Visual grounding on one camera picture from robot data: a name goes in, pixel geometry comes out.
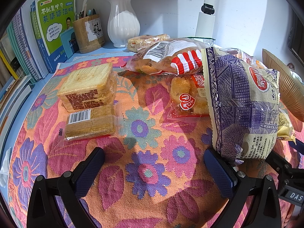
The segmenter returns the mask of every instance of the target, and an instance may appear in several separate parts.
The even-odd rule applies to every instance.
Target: barcode
[[[153,55],[155,57],[163,58],[167,54],[167,45],[169,42],[159,42],[155,48],[152,48],[147,52],[147,55]]]
[[[90,120],[90,118],[91,118],[91,109],[81,112],[75,112],[70,115],[69,124]]]

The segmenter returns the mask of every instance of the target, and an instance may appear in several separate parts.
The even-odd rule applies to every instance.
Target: pen holder
[[[82,54],[97,50],[105,44],[98,14],[74,21],[73,28]]]

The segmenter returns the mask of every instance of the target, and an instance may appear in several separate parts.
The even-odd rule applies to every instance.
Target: white vase
[[[111,13],[108,21],[108,35],[116,48],[126,47],[128,39],[137,37],[139,21],[131,6],[131,0],[108,0]]]

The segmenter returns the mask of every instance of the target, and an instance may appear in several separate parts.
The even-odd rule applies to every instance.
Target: metal screw
[[[237,173],[237,175],[238,175],[239,177],[245,177],[245,176],[246,176],[246,174],[245,174],[244,172],[242,172],[242,171],[239,171],[239,172]]]
[[[70,171],[66,171],[65,173],[63,173],[64,177],[70,177],[72,175],[72,172]]]
[[[38,182],[40,182],[42,179],[43,179],[43,176],[41,176],[41,175],[36,177],[36,180],[37,180]]]
[[[273,178],[272,178],[271,175],[266,175],[266,178],[267,178],[269,181],[272,181],[272,180],[273,180]]]

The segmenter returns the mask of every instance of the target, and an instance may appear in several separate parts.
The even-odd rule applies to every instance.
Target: floral tablecloth
[[[9,172],[11,214],[18,227],[26,227],[26,215],[35,178],[58,177],[73,170],[95,147],[105,150],[106,161],[86,197],[80,199],[97,227],[199,228],[210,227],[225,206],[202,158],[212,138],[210,120],[198,123],[167,120],[169,92],[166,77],[122,71],[129,57],[118,53],[57,69],[31,107],[16,140]],[[60,144],[57,135],[67,111],[57,91],[76,69],[112,62],[118,73],[116,99],[122,102],[127,132]],[[297,136],[302,123],[292,118]],[[275,150],[299,164],[298,154],[287,142]],[[240,166],[251,177],[276,173],[267,163],[248,160]],[[57,198],[68,227],[74,227]],[[241,227],[250,200],[236,224]],[[289,203],[280,200],[282,218]]]

